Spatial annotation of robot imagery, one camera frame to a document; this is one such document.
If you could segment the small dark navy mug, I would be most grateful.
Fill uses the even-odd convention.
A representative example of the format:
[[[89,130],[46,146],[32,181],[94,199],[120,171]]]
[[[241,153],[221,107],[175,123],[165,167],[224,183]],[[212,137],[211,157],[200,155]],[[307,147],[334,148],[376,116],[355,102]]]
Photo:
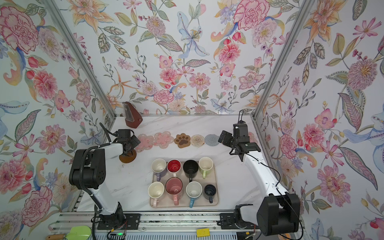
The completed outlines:
[[[209,201],[210,204],[213,203],[214,197],[217,193],[217,189],[214,185],[208,184],[204,187],[203,194],[206,200]]]

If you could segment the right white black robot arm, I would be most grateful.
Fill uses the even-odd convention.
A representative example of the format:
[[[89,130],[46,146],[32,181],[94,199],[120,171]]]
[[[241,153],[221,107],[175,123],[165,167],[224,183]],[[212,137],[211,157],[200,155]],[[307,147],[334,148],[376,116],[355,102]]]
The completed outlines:
[[[250,141],[248,125],[239,120],[233,125],[232,134],[222,131],[218,142],[231,148],[231,156],[240,158],[261,193],[256,203],[235,207],[235,224],[240,228],[253,224],[264,236],[296,233],[302,229],[299,197],[283,187],[280,173],[268,166],[261,148]]]

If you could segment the grey-blue woven round coaster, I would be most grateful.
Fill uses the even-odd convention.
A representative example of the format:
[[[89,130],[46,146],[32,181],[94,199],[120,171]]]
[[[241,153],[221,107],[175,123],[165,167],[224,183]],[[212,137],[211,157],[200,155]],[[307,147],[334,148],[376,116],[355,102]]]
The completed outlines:
[[[210,147],[215,147],[219,144],[219,136],[215,134],[209,134],[205,137],[205,143]]]

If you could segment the cream mug pink handle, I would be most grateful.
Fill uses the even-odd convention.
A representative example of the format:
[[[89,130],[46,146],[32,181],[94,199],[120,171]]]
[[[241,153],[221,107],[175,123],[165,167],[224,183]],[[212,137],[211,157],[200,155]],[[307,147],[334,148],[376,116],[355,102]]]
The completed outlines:
[[[153,182],[148,188],[151,205],[157,208],[160,201],[164,198],[165,187],[161,182]]]

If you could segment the white multicolour zigzag coaster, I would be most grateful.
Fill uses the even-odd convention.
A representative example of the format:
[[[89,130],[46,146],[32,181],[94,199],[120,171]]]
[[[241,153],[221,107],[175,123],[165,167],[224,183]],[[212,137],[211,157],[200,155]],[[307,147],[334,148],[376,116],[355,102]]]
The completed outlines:
[[[200,148],[205,144],[205,137],[202,135],[194,135],[191,137],[191,145]]]

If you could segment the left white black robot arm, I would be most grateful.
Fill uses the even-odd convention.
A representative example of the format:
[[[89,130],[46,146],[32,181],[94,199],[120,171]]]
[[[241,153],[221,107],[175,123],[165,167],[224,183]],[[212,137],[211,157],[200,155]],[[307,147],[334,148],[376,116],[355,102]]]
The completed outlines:
[[[133,130],[119,129],[114,141],[77,150],[69,174],[69,183],[88,194],[94,202],[95,212],[101,223],[121,226],[126,217],[121,204],[112,196],[104,183],[107,177],[107,160],[128,156],[140,140]]]

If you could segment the brown round cork coaster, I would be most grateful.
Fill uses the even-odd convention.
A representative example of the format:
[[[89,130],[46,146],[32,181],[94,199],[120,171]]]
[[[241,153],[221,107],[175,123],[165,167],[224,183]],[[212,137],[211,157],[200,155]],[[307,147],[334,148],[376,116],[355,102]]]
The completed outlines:
[[[135,150],[131,150],[125,154],[119,155],[119,160],[123,164],[129,164],[129,163],[133,162],[136,159],[136,157],[137,157],[137,152]]]

